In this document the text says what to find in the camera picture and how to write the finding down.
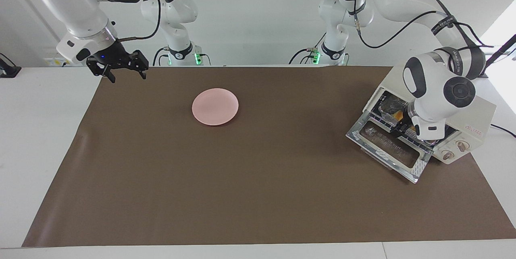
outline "white table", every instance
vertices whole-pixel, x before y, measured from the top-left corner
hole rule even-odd
[[[516,240],[20,249],[99,81],[87,68],[24,68],[0,79],[0,258],[516,258]],[[498,106],[493,123],[516,131],[516,114],[490,81],[476,86]],[[515,224],[516,140],[490,129],[473,155]]]

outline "pink plate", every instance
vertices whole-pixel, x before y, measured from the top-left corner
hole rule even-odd
[[[225,89],[210,89],[202,92],[192,104],[193,116],[210,126],[228,123],[238,112],[238,99]]]

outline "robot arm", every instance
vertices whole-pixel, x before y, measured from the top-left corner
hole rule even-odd
[[[106,76],[113,83],[111,70],[117,68],[136,70],[145,79],[147,59],[139,50],[132,54],[125,51],[108,17],[99,8],[99,1],[139,0],[43,0],[67,28],[57,45],[58,52],[73,63],[85,62],[94,75]]]
[[[346,26],[355,26],[355,13],[363,27],[374,18],[374,11],[367,0],[322,0],[319,15],[326,23],[326,38],[318,47],[319,63],[342,64],[348,37]]]
[[[361,8],[361,0],[340,0],[353,3],[350,12]],[[446,119],[465,109],[474,100],[475,87],[470,80],[479,77],[485,67],[485,55],[461,28],[457,20],[440,0],[368,0],[374,2],[379,13],[388,20],[416,22],[427,26],[443,48],[411,57],[406,63],[403,79],[415,101],[408,114],[420,140],[444,138]],[[361,37],[360,13],[354,16]]]
[[[191,23],[197,19],[197,6],[192,0],[143,0],[141,11],[144,17],[156,23],[157,7],[162,8],[160,31],[164,34],[168,43],[169,59],[175,66],[192,66],[199,64],[197,47],[188,35],[188,31],[182,25]]]

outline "green led light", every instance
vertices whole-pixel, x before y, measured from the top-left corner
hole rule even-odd
[[[317,55],[315,56],[315,59],[314,59],[314,64],[319,64],[320,59],[321,59],[321,54],[317,53]]]
[[[195,54],[195,60],[197,61],[197,65],[200,65],[202,63],[202,59],[199,56],[199,54]]]

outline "brown paper sheet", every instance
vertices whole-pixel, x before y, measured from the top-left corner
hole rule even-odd
[[[345,137],[389,68],[153,68],[102,80],[24,247],[516,238],[472,156],[413,185]],[[240,101],[221,127],[197,94]]]

